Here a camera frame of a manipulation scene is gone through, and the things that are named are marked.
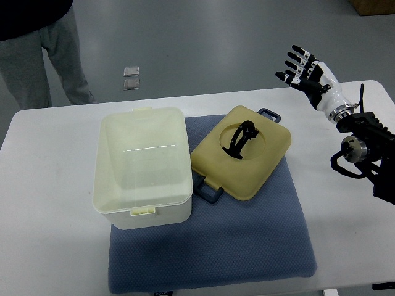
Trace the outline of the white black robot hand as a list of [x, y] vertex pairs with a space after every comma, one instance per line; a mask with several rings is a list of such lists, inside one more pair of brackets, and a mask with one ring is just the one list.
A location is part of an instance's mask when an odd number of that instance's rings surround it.
[[303, 92], [311, 106], [332, 123], [354, 113], [356, 107], [345, 98], [339, 81], [324, 62], [297, 45], [287, 55], [287, 69], [276, 72], [277, 78]]

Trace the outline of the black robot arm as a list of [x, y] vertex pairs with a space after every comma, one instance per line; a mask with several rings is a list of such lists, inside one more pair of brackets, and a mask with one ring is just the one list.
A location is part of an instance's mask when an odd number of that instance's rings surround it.
[[343, 139], [341, 149], [330, 158], [331, 168], [354, 179], [367, 178], [373, 196], [394, 203], [394, 134], [380, 123], [373, 112], [364, 112], [364, 87], [360, 87], [360, 112], [336, 121]]

